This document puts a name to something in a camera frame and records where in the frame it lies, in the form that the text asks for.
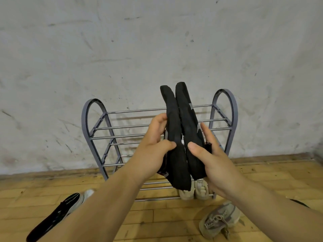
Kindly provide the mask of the person's left hand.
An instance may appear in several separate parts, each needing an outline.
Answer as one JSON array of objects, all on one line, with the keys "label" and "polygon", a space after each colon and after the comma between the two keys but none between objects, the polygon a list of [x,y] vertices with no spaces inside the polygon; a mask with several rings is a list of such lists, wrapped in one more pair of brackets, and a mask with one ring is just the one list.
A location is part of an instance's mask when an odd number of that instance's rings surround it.
[{"label": "person's left hand", "polygon": [[156,155],[151,147],[162,141],[161,134],[166,129],[166,124],[166,113],[155,116],[135,153],[125,165],[125,169],[129,170],[134,182],[139,186],[157,173],[162,166],[164,155]]}]

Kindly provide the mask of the person's right hand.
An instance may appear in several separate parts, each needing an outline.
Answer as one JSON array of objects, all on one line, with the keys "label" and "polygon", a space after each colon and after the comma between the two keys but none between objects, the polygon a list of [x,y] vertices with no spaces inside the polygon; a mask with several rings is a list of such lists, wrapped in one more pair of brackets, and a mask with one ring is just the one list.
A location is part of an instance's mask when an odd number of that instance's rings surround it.
[{"label": "person's right hand", "polygon": [[237,169],[231,159],[219,146],[216,137],[204,123],[200,123],[201,130],[207,142],[212,144],[212,160],[210,164],[204,164],[208,185],[221,197],[239,203],[243,188],[248,179]]}]

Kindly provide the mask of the black fabric shoe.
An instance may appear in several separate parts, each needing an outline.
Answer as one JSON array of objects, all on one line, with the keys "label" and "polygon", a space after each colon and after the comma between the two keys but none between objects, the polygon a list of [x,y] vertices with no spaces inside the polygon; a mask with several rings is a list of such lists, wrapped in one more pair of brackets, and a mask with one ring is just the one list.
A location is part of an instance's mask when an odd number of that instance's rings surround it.
[{"label": "black fabric shoe", "polygon": [[193,109],[187,86],[184,82],[176,84],[175,97],[179,107],[189,172],[193,180],[203,179],[207,176],[204,163],[190,152],[188,143],[193,142],[206,149],[209,153],[212,152],[212,144],[204,141],[200,124]]},{"label": "black fabric shoe", "polygon": [[176,147],[164,155],[158,174],[164,176],[177,190],[190,191],[191,175],[188,169],[185,147],[182,143],[182,127],[177,101],[169,86],[162,85],[160,91],[166,103],[167,114],[164,139],[175,142]]}]

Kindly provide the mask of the person's right forearm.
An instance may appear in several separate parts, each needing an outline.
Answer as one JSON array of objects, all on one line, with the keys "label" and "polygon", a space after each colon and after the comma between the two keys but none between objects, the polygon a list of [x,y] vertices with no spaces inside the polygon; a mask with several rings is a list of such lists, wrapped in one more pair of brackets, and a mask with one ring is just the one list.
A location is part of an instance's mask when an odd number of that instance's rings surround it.
[{"label": "person's right forearm", "polygon": [[323,214],[243,176],[221,187],[232,201],[273,242],[323,242]]}]

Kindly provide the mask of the person's left forearm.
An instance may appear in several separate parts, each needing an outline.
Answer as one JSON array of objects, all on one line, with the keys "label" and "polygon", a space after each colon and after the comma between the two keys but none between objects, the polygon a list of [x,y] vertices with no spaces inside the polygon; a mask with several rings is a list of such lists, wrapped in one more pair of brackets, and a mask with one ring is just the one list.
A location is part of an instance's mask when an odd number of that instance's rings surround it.
[{"label": "person's left forearm", "polygon": [[112,242],[143,183],[158,169],[129,160],[39,242]]}]

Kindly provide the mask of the beige shoe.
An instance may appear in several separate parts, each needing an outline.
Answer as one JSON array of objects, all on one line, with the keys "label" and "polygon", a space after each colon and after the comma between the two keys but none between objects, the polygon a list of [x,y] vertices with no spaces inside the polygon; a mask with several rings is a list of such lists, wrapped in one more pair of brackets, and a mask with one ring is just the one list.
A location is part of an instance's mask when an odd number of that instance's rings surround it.
[{"label": "beige shoe", "polygon": [[204,179],[199,179],[194,181],[195,188],[195,197],[199,200],[207,200],[209,199],[209,189],[208,184]]},{"label": "beige shoe", "polygon": [[191,189],[187,190],[178,190],[179,196],[182,200],[193,200],[195,193],[194,181],[191,182]]}]

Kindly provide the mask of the grey metal shoe rack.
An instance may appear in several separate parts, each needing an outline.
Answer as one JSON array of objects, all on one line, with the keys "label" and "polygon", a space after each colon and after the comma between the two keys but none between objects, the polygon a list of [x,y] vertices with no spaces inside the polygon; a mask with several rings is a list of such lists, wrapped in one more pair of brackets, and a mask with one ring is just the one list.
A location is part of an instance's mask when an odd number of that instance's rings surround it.
[{"label": "grey metal shoe rack", "polygon": [[[201,122],[209,123],[208,128],[213,134],[215,131],[228,131],[225,146],[222,147],[219,143],[224,153],[228,155],[238,124],[238,107],[232,92],[228,89],[219,89],[215,93],[211,104],[195,105],[193,109],[199,124]],[[108,112],[103,102],[99,99],[90,99],[85,103],[81,116],[82,131],[104,180],[109,178],[108,169],[115,172],[125,164],[124,159],[127,160],[133,156],[133,154],[122,154],[119,147],[123,147],[125,151],[130,151],[131,147],[136,147],[140,143],[140,139],[145,135],[138,133],[122,134],[122,130],[130,130],[133,128],[142,129],[149,126],[149,124],[113,126],[110,121],[110,115],[152,111],[159,112],[162,110],[166,111],[166,108]],[[166,181],[150,182],[145,185],[149,185],[150,187],[143,188],[143,191],[174,188],[167,179]],[[216,194],[210,190],[209,196],[213,199],[216,198]],[[169,196],[142,198],[136,201],[146,202],[179,198],[180,196]]]}]

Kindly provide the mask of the grey laced sneaker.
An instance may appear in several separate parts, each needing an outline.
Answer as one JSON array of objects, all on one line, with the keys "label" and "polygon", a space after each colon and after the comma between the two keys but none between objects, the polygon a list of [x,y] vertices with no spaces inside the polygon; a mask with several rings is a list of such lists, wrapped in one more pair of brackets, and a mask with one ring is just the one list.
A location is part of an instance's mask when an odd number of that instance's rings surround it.
[{"label": "grey laced sneaker", "polygon": [[221,233],[229,240],[229,228],[240,220],[240,216],[241,211],[232,202],[226,201],[203,217],[199,223],[200,233],[206,239],[213,239]]}]

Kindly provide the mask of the black sneaker with white sole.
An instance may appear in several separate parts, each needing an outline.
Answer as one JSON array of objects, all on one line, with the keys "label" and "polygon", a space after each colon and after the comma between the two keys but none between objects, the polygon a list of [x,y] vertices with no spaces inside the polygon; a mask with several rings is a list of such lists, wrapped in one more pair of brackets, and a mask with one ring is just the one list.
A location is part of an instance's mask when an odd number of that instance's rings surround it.
[{"label": "black sneaker with white sole", "polygon": [[64,199],[59,206],[40,224],[38,224],[26,237],[26,242],[38,242],[46,233],[64,220],[69,214],[74,212],[85,202],[95,191],[86,190],[83,193],[73,193]]}]

